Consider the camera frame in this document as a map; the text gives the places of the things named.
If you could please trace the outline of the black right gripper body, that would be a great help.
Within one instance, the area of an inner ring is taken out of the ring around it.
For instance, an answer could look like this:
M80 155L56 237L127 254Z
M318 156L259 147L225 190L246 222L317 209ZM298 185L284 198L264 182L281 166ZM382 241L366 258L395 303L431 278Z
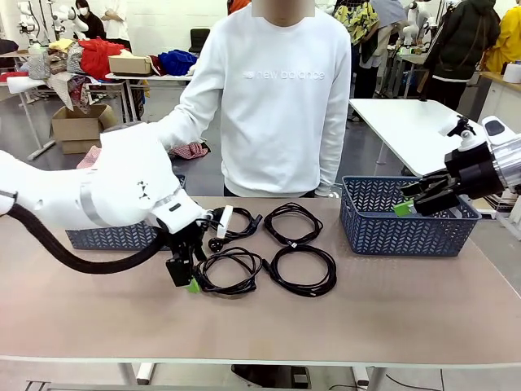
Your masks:
M444 164L454 182L454 193L476 200L504 191L506 186L493 162L494 155L487 143L464 152L455 149L447 153Z

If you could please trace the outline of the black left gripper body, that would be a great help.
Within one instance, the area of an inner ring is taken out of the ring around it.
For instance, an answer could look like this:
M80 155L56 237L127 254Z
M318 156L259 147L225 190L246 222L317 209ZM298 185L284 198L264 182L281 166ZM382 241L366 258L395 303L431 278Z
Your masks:
M206 233L206 224L201 222L192 222L180 231L172 234L166 223L159 218L156 219L159 228L164 232L165 244L170 248L174 259L189 260L194 262L195 255L193 247L196 243L202 242Z

